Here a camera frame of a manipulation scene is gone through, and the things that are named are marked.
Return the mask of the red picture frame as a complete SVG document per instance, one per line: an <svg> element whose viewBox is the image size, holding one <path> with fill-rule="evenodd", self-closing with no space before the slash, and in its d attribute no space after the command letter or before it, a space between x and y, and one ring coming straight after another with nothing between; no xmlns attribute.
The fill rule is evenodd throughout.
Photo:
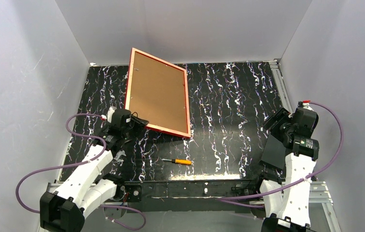
<svg viewBox="0 0 365 232"><path fill-rule="evenodd" d="M187 70L132 48L125 109L147 120L148 129L191 138Z"/></svg>

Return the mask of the orange handled screwdriver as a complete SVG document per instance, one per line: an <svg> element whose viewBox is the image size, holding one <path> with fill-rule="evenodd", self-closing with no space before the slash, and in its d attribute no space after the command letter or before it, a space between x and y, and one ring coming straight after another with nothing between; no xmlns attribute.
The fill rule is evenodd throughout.
<svg viewBox="0 0 365 232"><path fill-rule="evenodd" d="M192 161L186 160L186 159L161 159L164 162L170 162L174 164L180 164L180 165L192 165Z"/></svg>

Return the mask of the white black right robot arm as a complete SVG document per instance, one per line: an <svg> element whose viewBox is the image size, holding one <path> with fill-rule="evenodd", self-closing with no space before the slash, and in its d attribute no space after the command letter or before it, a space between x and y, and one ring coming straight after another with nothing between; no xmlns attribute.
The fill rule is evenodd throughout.
<svg viewBox="0 0 365 232"><path fill-rule="evenodd" d="M318 114L303 104L294 113L281 108L263 123L263 128L282 143L286 168L284 180L264 176L260 185L266 212L263 232L311 231L309 175L319 155L319 142L311 136L318 121Z"/></svg>

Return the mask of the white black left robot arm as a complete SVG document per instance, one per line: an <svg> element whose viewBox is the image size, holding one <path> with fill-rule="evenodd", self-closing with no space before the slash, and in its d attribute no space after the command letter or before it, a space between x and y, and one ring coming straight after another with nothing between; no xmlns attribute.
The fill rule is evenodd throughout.
<svg viewBox="0 0 365 232"><path fill-rule="evenodd" d="M50 232L79 232L86 218L107 200L119 200L118 209L125 209L128 191L123 178L106 174L103 169L112 162L121 162L124 147L148 125L148 121L126 109L110 107L106 121L81 164L68 179L40 199L40 227Z"/></svg>

